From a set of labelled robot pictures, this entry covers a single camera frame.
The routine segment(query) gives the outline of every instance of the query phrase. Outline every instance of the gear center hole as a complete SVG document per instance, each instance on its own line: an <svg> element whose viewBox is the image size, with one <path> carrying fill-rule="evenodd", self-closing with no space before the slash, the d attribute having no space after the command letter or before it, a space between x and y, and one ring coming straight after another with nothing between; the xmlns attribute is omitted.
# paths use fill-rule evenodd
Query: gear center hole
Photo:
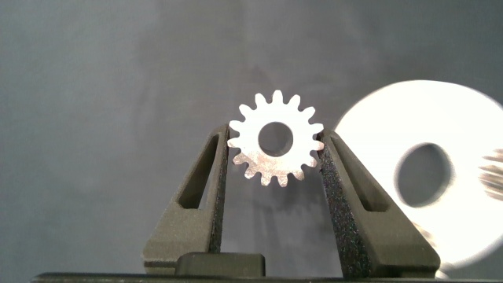
<svg viewBox="0 0 503 283"><path fill-rule="evenodd" d="M283 156L290 151L292 144L292 131L283 123L268 123L259 133L260 148L269 156Z"/></svg>

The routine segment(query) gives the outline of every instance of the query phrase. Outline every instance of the gear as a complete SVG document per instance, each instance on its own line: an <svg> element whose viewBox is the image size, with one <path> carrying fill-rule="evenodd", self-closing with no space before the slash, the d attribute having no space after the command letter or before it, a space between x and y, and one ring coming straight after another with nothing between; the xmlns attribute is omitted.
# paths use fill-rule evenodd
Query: gear
<svg viewBox="0 0 503 283"><path fill-rule="evenodd" d="M227 145L239 148L241 153L233 158L234 164L248 163L244 173L246 178L255 174L262 175L262 186L267 186L273 176L277 176L280 186L288 184L288 174L292 173L297 179L304 179L303 164L316 167L316 160L310 155L312 150L322 150L323 143L315 141L313 135L323 130L320 123L309 124L309 118L314 114L314 108L309 107L302 112L298 110L300 96L294 95L288 104L283 103L283 94L276 90L273 101L269 104L261 94L255 95L257 109L252 110L247 105L239 107L245 120L230 121L229 126L240 133L237 138L231 138ZM259 144L260 131L270 123L283 123L290 129L293 136L292 147L281 156L266 154Z"/></svg>

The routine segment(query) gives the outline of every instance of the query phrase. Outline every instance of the gray background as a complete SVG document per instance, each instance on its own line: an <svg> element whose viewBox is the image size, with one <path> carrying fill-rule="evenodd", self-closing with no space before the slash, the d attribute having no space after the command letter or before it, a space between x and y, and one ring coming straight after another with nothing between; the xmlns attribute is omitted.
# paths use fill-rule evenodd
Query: gray background
<svg viewBox="0 0 503 283"><path fill-rule="evenodd" d="M257 92L300 94L326 127L407 79L502 103L502 12L498 1L1 1L0 281L142 272L204 139ZM261 252L269 275L341 276L317 171L285 189L243 173L229 166L222 250ZM503 277L501 254L450 276Z"/></svg>

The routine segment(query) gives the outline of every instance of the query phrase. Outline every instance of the gear tooth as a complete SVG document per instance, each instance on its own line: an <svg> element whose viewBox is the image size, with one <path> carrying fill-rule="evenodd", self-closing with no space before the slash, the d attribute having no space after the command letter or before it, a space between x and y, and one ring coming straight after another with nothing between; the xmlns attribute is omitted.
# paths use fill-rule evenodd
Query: gear tooth
<svg viewBox="0 0 503 283"><path fill-rule="evenodd" d="M243 127L243 122L232 120L229 122L229 127L231 127L235 131L241 132L241 128Z"/></svg>
<svg viewBox="0 0 503 283"><path fill-rule="evenodd" d="M288 102L288 105L295 107L295 109L299 109L300 96L298 94L292 96L292 98L290 98L290 101Z"/></svg>
<svg viewBox="0 0 503 283"><path fill-rule="evenodd" d="M243 114L245 118L248 118L253 112L248 105L239 105L239 111L241 111L241 114Z"/></svg>
<svg viewBox="0 0 503 283"><path fill-rule="evenodd" d="M275 90L273 93L273 103L283 104L283 93L281 90Z"/></svg>
<svg viewBox="0 0 503 283"><path fill-rule="evenodd" d="M307 161L307 163L305 164L309 167L316 167L316 165L318 165L318 162L312 156L309 157L310 157L309 161Z"/></svg>
<svg viewBox="0 0 503 283"><path fill-rule="evenodd" d="M244 177L246 177L246 178L253 178L253 176L255 176L255 174L257 174L257 171L255 171L254 169L252 169L251 167L249 167L244 172Z"/></svg>
<svg viewBox="0 0 503 283"><path fill-rule="evenodd" d="M305 108L304 111L302 111L302 114L307 118L309 119L310 117L312 117L314 115L314 107L308 107L308 108Z"/></svg>
<svg viewBox="0 0 503 283"><path fill-rule="evenodd" d="M230 140L227 141L227 145L231 148L238 148L239 144L240 144L239 138L231 138Z"/></svg>
<svg viewBox="0 0 503 283"><path fill-rule="evenodd" d="M262 186L268 186L270 183L270 176L262 175L262 177L260 178L260 183L262 184Z"/></svg>
<svg viewBox="0 0 503 283"><path fill-rule="evenodd" d="M246 162L246 156L243 153L240 153L233 158L233 163L236 165L243 164L244 162Z"/></svg>
<svg viewBox="0 0 503 283"><path fill-rule="evenodd" d="M319 151L322 150L325 147L325 144L321 141L314 141L313 142L313 150Z"/></svg>
<svg viewBox="0 0 503 283"><path fill-rule="evenodd" d="M286 187L288 185L288 177L287 175L277 176L277 182L281 187Z"/></svg>
<svg viewBox="0 0 503 283"><path fill-rule="evenodd" d="M317 134L323 130L323 124L322 123L312 124L310 128L312 129L313 134Z"/></svg>
<svg viewBox="0 0 503 283"><path fill-rule="evenodd" d="M257 108L266 105L267 101L266 98L262 94L256 94L255 95L255 103L257 104Z"/></svg>
<svg viewBox="0 0 503 283"><path fill-rule="evenodd" d="M293 176L297 180L302 181L302 180L304 180L304 171L302 171L302 169L298 170L298 171L295 171L295 172L293 172Z"/></svg>

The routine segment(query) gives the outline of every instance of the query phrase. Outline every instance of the metal gear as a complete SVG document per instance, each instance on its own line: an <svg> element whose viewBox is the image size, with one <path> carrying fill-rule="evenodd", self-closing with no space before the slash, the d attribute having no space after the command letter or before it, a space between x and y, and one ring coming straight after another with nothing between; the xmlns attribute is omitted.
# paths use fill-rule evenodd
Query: metal gear
<svg viewBox="0 0 503 283"><path fill-rule="evenodd" d="M273 176L277 176L280 186L288 184L288 174L304 180L303 164L316 167L316 160L310 155L312 150L322 150L323 143L315 141L313 135L323 130L320 123L309 124L309 118L314 114L314 108L309 107L302 112L298 110L300 96L294 95L288 104L283 103L283 94L276 90L273 101L267 103L261 94L255 95L257 109L252 110L247 105L239 107L245 120L230 121L229 126L240 133L237 138L231 138L227 145L239 148L241 153L233 158L234 164L248 163L244 177L251 178L255 174L262 175L262 186L268 186ZM270 123L283 123L292 132L293 142L290 150L282 156L266 154L259 144L260 131Z"/></svg>

